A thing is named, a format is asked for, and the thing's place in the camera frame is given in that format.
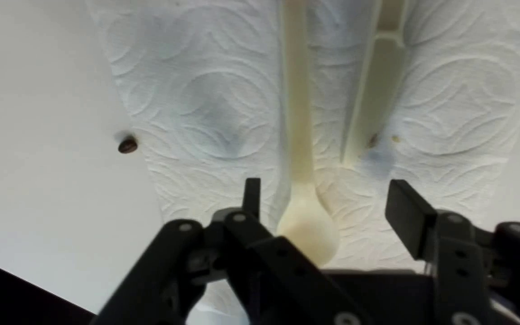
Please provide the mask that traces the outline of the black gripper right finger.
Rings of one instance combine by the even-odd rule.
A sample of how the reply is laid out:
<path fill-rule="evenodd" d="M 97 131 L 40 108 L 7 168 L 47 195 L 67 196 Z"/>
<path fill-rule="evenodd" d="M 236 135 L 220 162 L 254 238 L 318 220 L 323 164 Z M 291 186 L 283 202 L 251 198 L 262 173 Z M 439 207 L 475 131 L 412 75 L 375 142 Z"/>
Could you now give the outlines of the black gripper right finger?
<path fill-rule="evenodd" d="M 520 222 L 480 229 L 403 178 L 388 184 L 384 218 L 410 256 L 430 265 L 437 325 L 509 323 L 493 301 L 520 319 Z"/>

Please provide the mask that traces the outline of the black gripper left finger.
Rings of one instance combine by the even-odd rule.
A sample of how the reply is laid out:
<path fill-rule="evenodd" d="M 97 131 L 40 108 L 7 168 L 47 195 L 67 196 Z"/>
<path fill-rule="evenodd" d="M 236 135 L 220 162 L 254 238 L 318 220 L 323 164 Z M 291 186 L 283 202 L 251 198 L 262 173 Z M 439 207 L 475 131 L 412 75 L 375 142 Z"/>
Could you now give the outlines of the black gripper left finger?
<path fill-rule="evenodd" d="M 249 325 L 368 325 L 368 314 L 287 238 L 260 224 L 262 182 L 202 225 L 164 224 L 94 325 L 188 325 L 209 283 L 224 280 Z"/>

